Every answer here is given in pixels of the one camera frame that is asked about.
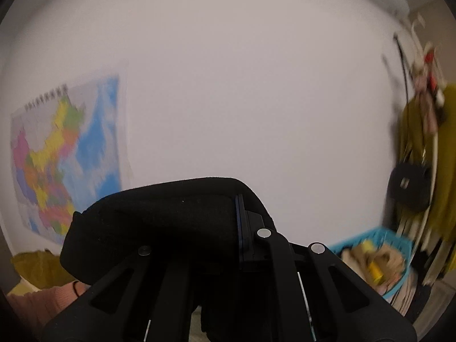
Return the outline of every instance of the black handbag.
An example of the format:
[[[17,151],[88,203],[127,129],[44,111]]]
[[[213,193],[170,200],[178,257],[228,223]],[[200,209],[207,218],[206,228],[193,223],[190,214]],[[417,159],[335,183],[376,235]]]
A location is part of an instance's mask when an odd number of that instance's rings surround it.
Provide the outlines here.
[[[407,87],[407,78],[404,67],[404,53],[400,46],[397,36],[395,36],[398,44],[399,54],[402,61],[402,71],[405,80],[405,95],[407,96],[407,104],[409,103],[409,90]],[[409,132],[409,112],[407,110],[407,135]],[[391,172],[388,183],[388,195],[397,203],[404,205],[415,212],[423,212],[430,205],[430,189],[432,180],[432,169],[423,160],[421,164],[410,163],[410,155],[412,148],[407,152],[405,148],[404,158]]]

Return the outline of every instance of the green cloth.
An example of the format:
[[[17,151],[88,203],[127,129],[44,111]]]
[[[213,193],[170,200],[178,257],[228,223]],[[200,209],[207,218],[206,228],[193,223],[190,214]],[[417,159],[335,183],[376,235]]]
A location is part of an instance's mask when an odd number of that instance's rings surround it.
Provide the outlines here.
[[[448,85],[444,111],[446,121],[439,127],[437,177],[434,196],[427,221],[427,228],[435,230],[445,241],[456,239],[456,85]],[[409,132],[407,133],[407,112]],[[423,154],[423,128],[420,107],[416,98],[405,107],[400,121],[399,157],[404,157],[405,148],[412,146],[410,162],[420,163]],[[433,137],[424,140],[426,160],[432,165]],[[398,218],[421,220],[423,212],[416,214],[405,207],[398,207]]]
[[[75,280],[60,264],[60,257],[48,250],[19,253],[11,262],[22,278],[39,289],[62,286]]]

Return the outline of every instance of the metal screw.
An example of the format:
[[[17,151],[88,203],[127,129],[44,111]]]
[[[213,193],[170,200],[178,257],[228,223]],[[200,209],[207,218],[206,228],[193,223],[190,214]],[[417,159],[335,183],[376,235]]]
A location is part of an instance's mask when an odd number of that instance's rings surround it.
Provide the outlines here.
[[[311,250],[312,250],[312,252],[320,255],[321,253],[323,253],[325,251],[325,246],[321,243],[313,243],[311,245]]]
[[[271,231],[263,227],[262,229],[257,231],[257,235],[261,238],[268,238],[271,236]]]
[[[142,246],[138,249],[138,255],[140,256],[148,256],[152,252],[152,248],[150,246]]]

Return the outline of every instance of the map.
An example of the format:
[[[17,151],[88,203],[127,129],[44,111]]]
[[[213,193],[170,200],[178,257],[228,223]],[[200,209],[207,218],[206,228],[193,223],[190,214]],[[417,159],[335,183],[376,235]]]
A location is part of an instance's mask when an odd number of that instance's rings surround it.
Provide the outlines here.
[[[11,121],[19,212],[35,233],[63,243],[75,211],[122,189],[117,139],[119,77],[60,86]]]

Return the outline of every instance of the blue plastic basket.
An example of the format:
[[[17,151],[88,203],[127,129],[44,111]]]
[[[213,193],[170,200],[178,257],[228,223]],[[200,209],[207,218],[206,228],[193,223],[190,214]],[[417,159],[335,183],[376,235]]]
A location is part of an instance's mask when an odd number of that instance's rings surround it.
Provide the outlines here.
[[[409,261],[412,253],[412,242],[406,237],[397,237],[396,233],[388,230],[384,227],[377,227],[373,230],[365,232],[364,234],[358,235],[351,239],[345,240],[334,246],[330,246],[329,249],[336,255],[340,255],[342,250],[347,247],[354,247],[360,244],[363,240],[370,239],[372,242],[379,248],[383,243],[387,243],[390,246],[396,248],[400,253],[402,253],[405,259],[405,270],[402,274],[402,278],[397,282],[397,284],[389,292],[385,293],[383,298],[387,299],[393,296],[405,282],[409,276]]]

